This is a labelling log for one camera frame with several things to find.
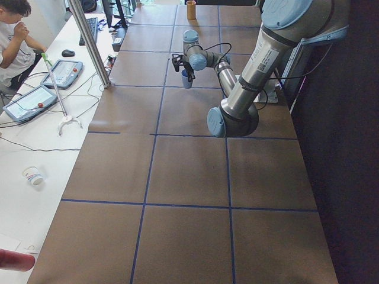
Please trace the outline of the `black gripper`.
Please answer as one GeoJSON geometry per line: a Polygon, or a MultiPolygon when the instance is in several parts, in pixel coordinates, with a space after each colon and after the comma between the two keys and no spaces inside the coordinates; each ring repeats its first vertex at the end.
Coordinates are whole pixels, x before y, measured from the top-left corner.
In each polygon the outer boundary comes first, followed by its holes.
{"type": "Polygon", "coordinates": [[[194,71],[193,71],[193,68],[191,67],[190,63],[189,62],[186,62],[184,61],[183,62],[183,66],[184,66],[184,78],[186,78],[186,80],[189,82],[190,80],[194,80],[195,79],[195,74],[194,74],[194,71]]]}

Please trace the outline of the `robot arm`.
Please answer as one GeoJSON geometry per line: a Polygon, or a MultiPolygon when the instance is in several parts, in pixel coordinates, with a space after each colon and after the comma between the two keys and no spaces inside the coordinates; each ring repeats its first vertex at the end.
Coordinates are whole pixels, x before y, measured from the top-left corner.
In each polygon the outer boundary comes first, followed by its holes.
{"type": "Polygon", "coordinates": [[[226,54],[206,51],[198,42],[198,33],[186,30],[183,53],[172,56],[175,71],[183,66],[187,76],[183,84],[191,85],[196,71],[211,67],[226,96],[207,114],[209,132],[221,138],[252,134],[259,122],[253,102],[287,50],[344,38],[350,6],[350,1],[265,1],[255,49],[239,76],[233,73],[226,54]]]}

